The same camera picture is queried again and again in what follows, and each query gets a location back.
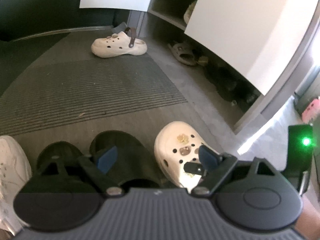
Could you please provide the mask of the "cream clog with charms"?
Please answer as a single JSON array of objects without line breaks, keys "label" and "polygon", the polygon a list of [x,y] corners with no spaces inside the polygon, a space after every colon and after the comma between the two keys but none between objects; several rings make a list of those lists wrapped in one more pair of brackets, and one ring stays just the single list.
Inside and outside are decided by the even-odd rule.
[{"label": "cream clog with charms", "polygon": [[173,184],[188,192],[200,182],[201,176],[186,173],[183,167],[187,162],[199,163],[201,145],[214,150],[192,126],[182,121],[167,124],[155,140],[154,154],[161,171]]},{"label": "cream clog with charms", "polygon": [[97,38],[91,45],[91,52],[103,59],[121,55],[140,56],[147,49],[147,44],[137,38],[136,29],[130,27],[106,38]]}]

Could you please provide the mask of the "white sneaker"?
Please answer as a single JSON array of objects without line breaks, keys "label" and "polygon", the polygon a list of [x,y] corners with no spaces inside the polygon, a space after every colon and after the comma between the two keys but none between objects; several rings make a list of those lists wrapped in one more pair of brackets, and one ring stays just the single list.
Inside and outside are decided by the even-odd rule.
[{"label": "white sneaker", "polygon": [[23,226],[13,202],[31,176],[29,160],[19,143],[11,136],[1,136],[1,229],[12,235]]}]

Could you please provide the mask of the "black slipper right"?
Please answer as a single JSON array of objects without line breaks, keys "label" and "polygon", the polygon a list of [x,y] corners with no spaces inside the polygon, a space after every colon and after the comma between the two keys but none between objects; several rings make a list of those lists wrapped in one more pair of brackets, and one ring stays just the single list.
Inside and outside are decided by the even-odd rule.
[{"label": "black slipper right", "polygon": [[104,131],[91,142],[89,153],[116,146],[118,159],[107,176],[123,191],[131,188],[161,188],[163,173],[152,153],[134,136],[122,131]]}]

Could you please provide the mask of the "dark ribbed door mat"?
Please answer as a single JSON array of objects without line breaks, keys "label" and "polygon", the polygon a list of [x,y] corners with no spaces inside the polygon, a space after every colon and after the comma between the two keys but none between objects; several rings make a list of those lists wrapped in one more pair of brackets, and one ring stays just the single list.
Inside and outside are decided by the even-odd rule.
[{"label": "dark ribbed door mat", "polygon": [[1,96],[1,133],[19,135],[185,103],[149,55],[26,69]]}]

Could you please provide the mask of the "white cabinet door right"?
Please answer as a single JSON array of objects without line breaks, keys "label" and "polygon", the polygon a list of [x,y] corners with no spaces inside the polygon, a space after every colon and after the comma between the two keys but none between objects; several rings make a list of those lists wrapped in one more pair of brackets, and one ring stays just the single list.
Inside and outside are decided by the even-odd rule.
[{"label": "white cabinet door right", "polygon": [[185,33],[267,94],[289,64],[318,0],[197,0]]}]

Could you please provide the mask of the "beige sandal under cabinet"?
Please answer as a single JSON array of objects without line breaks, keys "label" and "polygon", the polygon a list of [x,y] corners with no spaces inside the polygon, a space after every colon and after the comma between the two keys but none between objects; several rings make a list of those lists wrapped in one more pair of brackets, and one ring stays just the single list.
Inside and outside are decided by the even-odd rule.
[{"label": "beige sandal under cabinet", "polygon": [[198,64],[190,43],[186,41],[181,43],[174,41],[168,43],[168,47],[178,62],[187,66],[196,66]]}]

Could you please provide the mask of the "grey shoe cabinet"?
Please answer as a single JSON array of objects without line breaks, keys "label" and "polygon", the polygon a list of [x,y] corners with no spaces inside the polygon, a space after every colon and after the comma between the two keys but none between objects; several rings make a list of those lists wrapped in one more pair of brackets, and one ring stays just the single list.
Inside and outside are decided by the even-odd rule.
[{"label": "grey shoe cabinet", "polygon": [[168,43],[190,43],[204,71],[202,88],[209,96],[209,103],[202,103],[201,108],[212,111],[235,133],[252,124],[261,125],[280,109],[300,83],[295,72],[300,70],[302,57],[314,43],[319,26],[319,0],[300,45],[267,94],[261,94],[230,64],[185,33],[196,3],[197,0],[151,0],[148,10],[140,16],[139,34]]}]

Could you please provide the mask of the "dark entrance door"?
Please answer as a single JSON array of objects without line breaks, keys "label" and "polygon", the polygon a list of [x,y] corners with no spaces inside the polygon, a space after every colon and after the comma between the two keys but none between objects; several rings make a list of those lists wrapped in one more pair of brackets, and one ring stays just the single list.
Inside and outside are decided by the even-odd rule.
[{"label": "dark entrance door", "polygon": [[118,26],[127,22],[123,9],[81,9],[80,0],[1,0],[1,41],[48,31]]}]

